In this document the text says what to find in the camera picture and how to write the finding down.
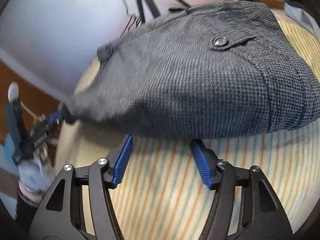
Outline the white gloved left hand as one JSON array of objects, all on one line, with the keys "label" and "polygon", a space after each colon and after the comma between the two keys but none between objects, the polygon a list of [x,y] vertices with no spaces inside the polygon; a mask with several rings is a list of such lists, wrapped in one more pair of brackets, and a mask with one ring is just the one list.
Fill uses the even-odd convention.
[{"label": "white gloved left hand", "polygon": [[46,152],[21,161],[18,170],[20,182],[29,192],[46,193],[55,180],[54,169]]}]

